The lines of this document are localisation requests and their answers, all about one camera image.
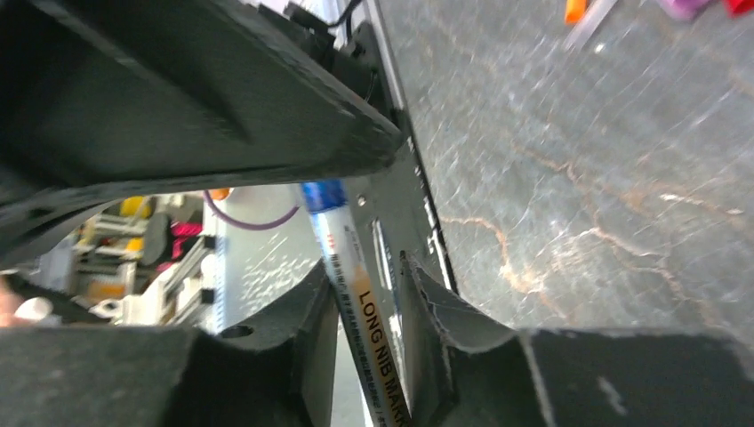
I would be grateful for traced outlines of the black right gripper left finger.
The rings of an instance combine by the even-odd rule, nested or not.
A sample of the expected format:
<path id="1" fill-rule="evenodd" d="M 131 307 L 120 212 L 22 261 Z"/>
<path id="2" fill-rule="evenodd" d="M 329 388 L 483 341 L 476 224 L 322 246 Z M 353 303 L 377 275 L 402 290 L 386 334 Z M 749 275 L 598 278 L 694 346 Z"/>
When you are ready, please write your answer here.
<path id="1" fill-rule="evenodd" d="M 338 313 L 322 264 L 212 335 L 185 326 L 1 332 L 4 426 L 326 426 Z"/>

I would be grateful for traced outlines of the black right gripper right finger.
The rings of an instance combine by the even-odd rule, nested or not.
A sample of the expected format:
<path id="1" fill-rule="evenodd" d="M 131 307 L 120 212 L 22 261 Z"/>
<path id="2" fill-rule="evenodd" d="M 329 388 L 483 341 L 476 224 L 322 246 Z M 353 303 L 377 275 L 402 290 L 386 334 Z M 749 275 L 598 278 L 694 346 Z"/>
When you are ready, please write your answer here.
<path id="1" fill-rule="evenodd" d="M 401 255 L 416 426 L 750 426 L 753 357 L 728 334 L 508 328 Z"/>

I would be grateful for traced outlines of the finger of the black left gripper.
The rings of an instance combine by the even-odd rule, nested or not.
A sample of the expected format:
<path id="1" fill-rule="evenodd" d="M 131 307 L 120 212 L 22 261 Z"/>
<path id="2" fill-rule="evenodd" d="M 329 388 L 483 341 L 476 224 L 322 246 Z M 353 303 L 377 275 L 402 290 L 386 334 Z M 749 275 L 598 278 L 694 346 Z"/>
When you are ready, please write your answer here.
<path id="1" fill-rule="evenodd" d="M 342 48 L 332 30 L 297 4 L 2 2 L 2 266 L 127 197 L 390 165 L 373 30 Z"/>

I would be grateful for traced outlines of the clear capped blue marker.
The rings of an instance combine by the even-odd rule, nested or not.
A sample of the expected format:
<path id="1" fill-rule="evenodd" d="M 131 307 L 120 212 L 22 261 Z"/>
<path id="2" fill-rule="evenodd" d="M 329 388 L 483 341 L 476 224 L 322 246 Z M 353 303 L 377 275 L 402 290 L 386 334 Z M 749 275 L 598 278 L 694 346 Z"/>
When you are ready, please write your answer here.
<path id="1" fill-rule="evenodd" d="M 412 419 L 389 330 L 365 266 L 342 181 L 309 181 L 300 187 L 373 425 L 408 426 Z"/>

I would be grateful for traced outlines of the orange pen cap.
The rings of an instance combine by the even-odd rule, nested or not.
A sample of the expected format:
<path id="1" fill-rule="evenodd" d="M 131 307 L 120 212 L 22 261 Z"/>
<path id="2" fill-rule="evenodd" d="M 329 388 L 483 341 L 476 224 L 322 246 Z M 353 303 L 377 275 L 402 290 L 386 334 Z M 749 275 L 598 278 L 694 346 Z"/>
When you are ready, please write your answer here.
<path id="1" fill-rule="evenodd" d="M 588 9 L 588 0 L 566 0 L 564 10 L 564 23 L 575 25 L 584 17 Z"/>

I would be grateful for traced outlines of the pink highlighter cap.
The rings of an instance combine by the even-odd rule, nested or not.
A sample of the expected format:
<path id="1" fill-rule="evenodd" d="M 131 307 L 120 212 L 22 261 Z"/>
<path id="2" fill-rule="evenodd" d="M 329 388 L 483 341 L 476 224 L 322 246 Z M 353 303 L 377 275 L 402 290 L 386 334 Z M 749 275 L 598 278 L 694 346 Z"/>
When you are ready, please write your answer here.
<path id="1" fill-rule="evenodd" d="M 656 0 L 656 3 L 673 20 L 690 21 L 707 8 L 712 0 Z"/>

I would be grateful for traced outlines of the red pen cap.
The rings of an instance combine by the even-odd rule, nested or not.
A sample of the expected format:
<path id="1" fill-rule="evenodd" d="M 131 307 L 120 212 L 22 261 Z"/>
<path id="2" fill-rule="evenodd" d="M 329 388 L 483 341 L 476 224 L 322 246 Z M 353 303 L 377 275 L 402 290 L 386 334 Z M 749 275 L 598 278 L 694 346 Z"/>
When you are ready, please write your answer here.
<path id="1" fill-rule="evenodd" d="M 723 0 L 729 15 L 734 18 L 741 17 L 754 9 L 754 0 Z"/>

